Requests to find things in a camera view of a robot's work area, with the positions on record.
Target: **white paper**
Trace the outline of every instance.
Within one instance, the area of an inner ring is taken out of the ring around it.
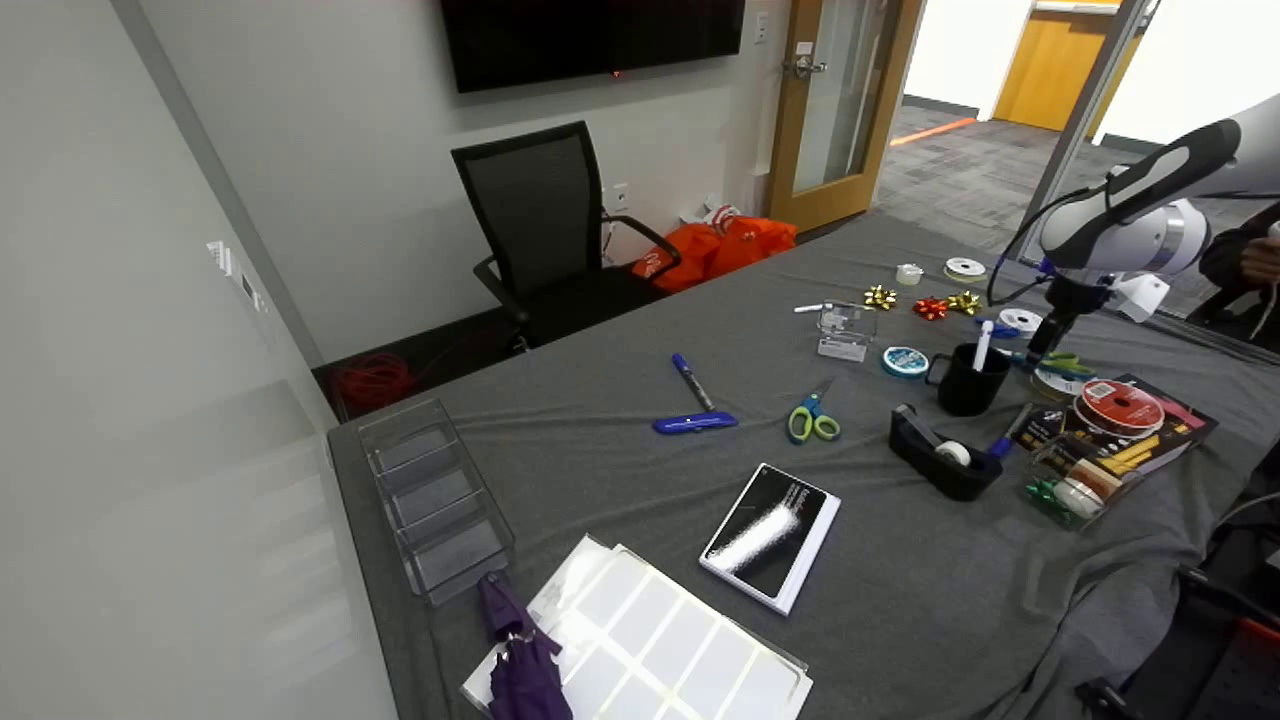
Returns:
[[[527,613],[563,647],[561,679],[578,720],[791,720],[812,690],[803,665],[765,647],[629,548],[587,537]],[[463,686],[478,707],[487,671],[490,653]]]

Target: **gray tablecloth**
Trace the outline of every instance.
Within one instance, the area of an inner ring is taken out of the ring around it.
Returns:
[[[748,632],[816,678],[803,716],[1080,716],[1073,686],[1122,679],[1172,618],[1172,569],[1197,565],[1212,522],[1280,438],[1280,373],[1106,311],[1083,316],[1064,348],[1099,373],[1135,373],[1220,421],[1220,427],[1122,495],[1083,533],[1039,517],[1019,486],[1042,478],[1017,454],[970,504],[955,504],[889,454],[889,413],[908,402],[934,427],[992,441],[1019,410],[1006,380],[978,421],[950,421],[921,380],[889,376],[882,343],[948,351],[970,322],[922,324],[914,296],[955,292],[938,275],[965,248],[882,218],[854,221],[788,258],[660,299],[604,327],[535,348],[445,384],[385,417],[440,403],[512,537],[512,576],[535,591],[587,533],[629,545]],[[876,316],[876,358],[816,358],[809,299],[860,299],[890,286],[901,259],[922,266],[921,288]],[[685,351],[703,390],[740,417],[731,434],[656,438],[648,421],[695,413],[666,358]],[[788,445],[783,413],[821,380],[842,421],[837,445]],[[404,716],[473,716],[461,679],[485,655],[473,596],[423,607],[409,596],[359,459],[354,421],[332,438],[345,502],[369,571],[387,671]],[[755,459],[837,495],[842,514],[788,622],[695,569],[695,552]]]

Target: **wall-mounted tv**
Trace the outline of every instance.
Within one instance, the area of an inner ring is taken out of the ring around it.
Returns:
[[[734,58],[743,0],[440,0],[461,91]]]

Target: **black office chair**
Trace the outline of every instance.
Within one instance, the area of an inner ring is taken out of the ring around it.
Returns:
[[[633,218],[604,218],[587,123],[454,147],[451,162],[490,248],[477,275],[523,348],[664,296],[629,269],[599,269],[604,226],[629,226],[664,248],[660,273],[674,269],[680,254]]]

